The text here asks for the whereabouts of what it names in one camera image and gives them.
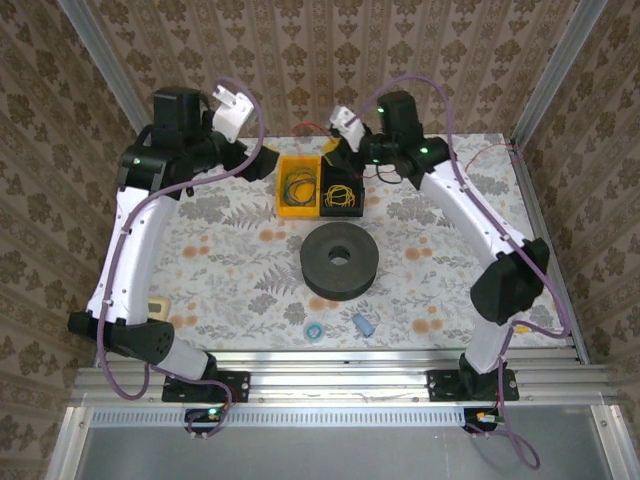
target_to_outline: red wire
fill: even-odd
[[[291,131],[294,133],[296,139],[300,136],[298,133],[298,130],[302,127],[313,127],[316,130],[321,131],[323,134],[325,134],[327,137],[332,138],[331,137],[331,132],[329,130],[327,130],[326,128],[324,128],[322,125],[318,125],[315,122],[300,122],[299,124],[295,125]],[[302,150],[300,150],[300,142],[296,142],[296,148],[298,149],[298,155],[302,156]]]
[[[469,170],[469,167],[471,166],[471,164],[472,164],[473,162],[475,162],[475,160],[478,158],[478,156],[479,156],[482,152],[484,152],[485,150],[489,150],[490,148],[493,148],[493,147],[499,147],[499,146],[513,148],[514,150],[516,150],[516,151],[518,151],[518,152],[522,153],[522,159],[524,160],[524,158],[525,158],[525,157],[524,157],[524,148],[519,147],[519,146],[517,146],[517,145],[512,145],[512,144],[510,144],[510,143],[494,143],[493,145],[489,145],[488,147],[484,147],[482,150],[480,150],[478,153],[476,153],[476,154],[473,156],[473,158],[471,159],[471,161],[470,161],[469,163],[467,163],[467,166],[466,166],[466,167],[464,167],[464,171],[465,171],[465,172],[467,172],[467,171]]]

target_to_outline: tape roll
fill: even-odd
[[[332,222],[311,232],[302,243],[300,263],[307,286],[327,300],[362,295],[376,278],[378,247],[366,230]]]

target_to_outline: table surface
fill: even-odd
[[[325,141],[303,138],[299,148],[317,153]],[[500,134],[454,139],[463,165],[482,148],[502,142]],[[265,143],[282,154],[297,153],[293,138]],[[506,148],[496,146],[478,157],[469,177],[508,222],[531,238],[510,162]],[[171,300],[169,320],[179,337],[199,348],[225,350],[455,348],[469,342],[472,319],[478,317],[469,288],[482,270],[464,237],[433,202],[407,181],[387,185],[365,179],[364,216],[346,221],[376,241],[378,273],[362,296],[330,302],[304,284],[299,251],[313,229],[336,219],[277,217],[275,178],[273,173],[253,183],[227,179],[181,200],[164,234],[151,286],[152,294]],[[355,328],[356,313],[376,327],[373,336],[364,338]],[[523,318],[560,327],[547,291]],[[303,334],[310,321],[323,324],[326,332],[313,345]],[[564,344],[532,332],[516,334],[512,343]]]

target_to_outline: black mounting plate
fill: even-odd
[[[251,390],[251,373],[218,370],[217,381],[231,389],[233,403],[247,403]],[[177,403],[224,403],[225,393],[214,385],[193,385],[175,378],[165,377],[162,389],[163,402]]]
[[[505,369],[502,376],[505,401],[519,400],[516,374],[513,370]],[[431,402],[495,402],[496,391],[478,393],[473,397],[469,395],[460,380],[459,370],[430,370],[427,372],[427,388]]]

